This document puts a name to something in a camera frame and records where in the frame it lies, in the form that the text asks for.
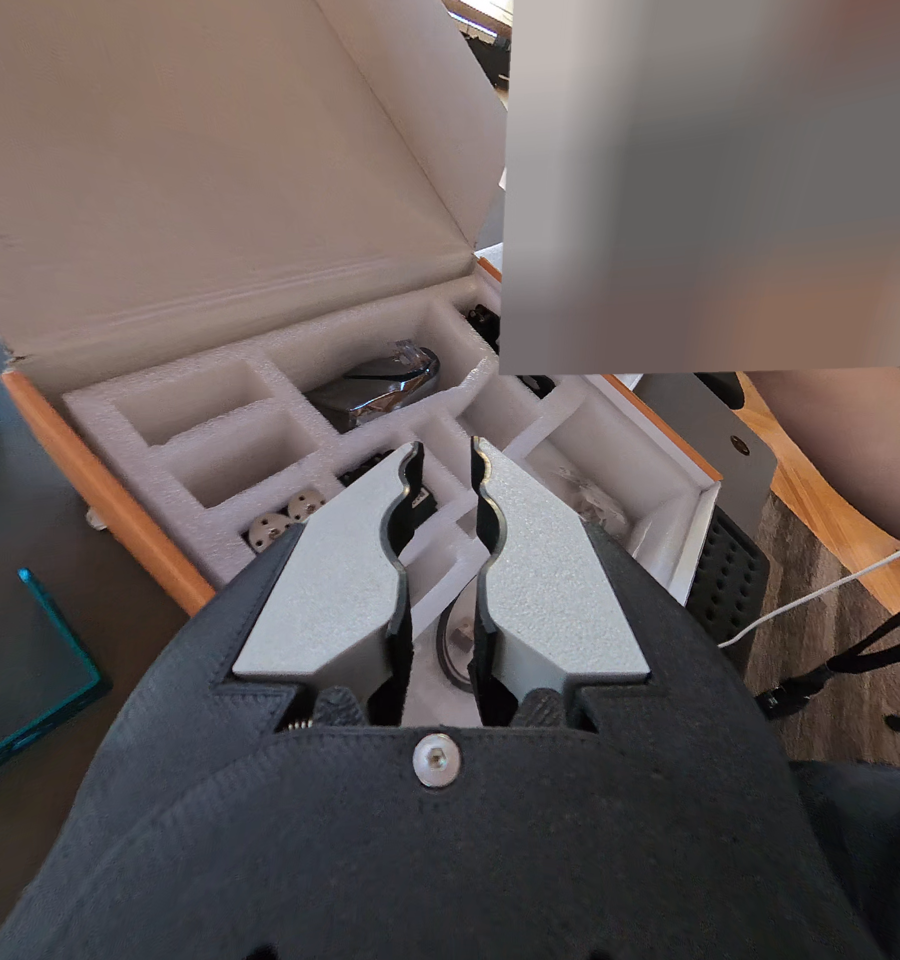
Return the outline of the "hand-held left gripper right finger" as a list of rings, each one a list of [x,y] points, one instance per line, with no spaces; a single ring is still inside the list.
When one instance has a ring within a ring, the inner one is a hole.
[[[477,576],[469,673],[480,721],[507,727],[536,690],[564,714],[581,688],[644,685],[651,671],[586,524],[488,439],[471,438]]]

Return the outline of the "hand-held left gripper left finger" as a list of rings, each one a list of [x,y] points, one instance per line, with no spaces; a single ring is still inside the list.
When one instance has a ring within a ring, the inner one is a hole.
[[[374,726],[400,725],[413,659],[408,573],[424,449],[396,448],[303,525],[232,667],[313,695],[346,688]]]

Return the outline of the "silver antistatic bag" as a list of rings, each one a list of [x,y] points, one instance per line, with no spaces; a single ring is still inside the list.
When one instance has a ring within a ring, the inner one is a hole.
[[[433,395],[440,374],[441,362],[433,350],[397,341],[388,353],[361,362],[304,392],[304,397],[339,434],[345,434]]]

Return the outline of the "white foam box insert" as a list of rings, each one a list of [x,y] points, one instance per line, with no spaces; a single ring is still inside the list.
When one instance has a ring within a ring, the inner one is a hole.
[[[404,721],[414,727],[480,725],[472,696],[446,680],[434,648],[439,616],[488,556],[476,535],[471,436],[568,504],[582,481],[608,495],[625,515],[625,549],[681,605],[716,502],[716,481],[605,376],[551,373],[554,388],[541,399],[501,375],[464,319],[477,304],[499,310],[501,297],[472,275],[63,396],[87,444],[215,589],[255,557],[243,535],[257,516],[309,489],[329,500],[349,468],[420,441],[436,513],[401,556],[414,631]],[[309,402],[316,388],[401,341],[437,355],[434,395],[347,433]]]

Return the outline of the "orange cardboard kit box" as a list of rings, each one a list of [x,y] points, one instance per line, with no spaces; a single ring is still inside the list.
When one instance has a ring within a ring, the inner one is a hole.
[[[0,2],[3,382],[188,615],[221,588],[64,394],[472,276],[501,296],[505,126],[442,2]]]

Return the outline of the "person's right forearm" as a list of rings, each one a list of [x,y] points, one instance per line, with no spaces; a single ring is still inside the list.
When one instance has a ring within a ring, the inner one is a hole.
[[[827,483],[900,540],[900,367],[747,374]]]

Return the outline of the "clear bag of small parts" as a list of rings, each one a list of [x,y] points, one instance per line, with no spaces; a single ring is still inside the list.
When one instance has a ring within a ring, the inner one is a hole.
[[[566,487],[568,503],[583,521],[599,525],[618,540],[629,534],[632,524],[624,508],[599,485],[563,465],[552,469],[551,475]]]

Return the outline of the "black perforated panel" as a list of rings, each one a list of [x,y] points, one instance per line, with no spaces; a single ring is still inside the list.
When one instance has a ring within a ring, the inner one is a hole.
[[[761,548],[716,506],[686,610],[712,641],[729,642],[761,615],[769,570]]]

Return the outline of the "grey metal panel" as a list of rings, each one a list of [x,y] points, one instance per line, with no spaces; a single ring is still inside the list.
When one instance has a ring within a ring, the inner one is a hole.
[[[729,371],[646,374],[635,393],[721,473],[720,509],[755,540],[777,458],[739,417],[740,377]]]

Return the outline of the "person's dark trousers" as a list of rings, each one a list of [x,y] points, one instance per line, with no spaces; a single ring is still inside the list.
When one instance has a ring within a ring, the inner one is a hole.
[[[881,950],[900,959],[900,768],[792,761],[817,842]]]

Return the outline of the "large blue metal bracket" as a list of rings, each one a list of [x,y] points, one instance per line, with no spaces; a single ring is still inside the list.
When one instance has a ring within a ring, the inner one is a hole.
[[[0,767],[112,689],[36,574],[16,574],[26,601],[0,637]]]

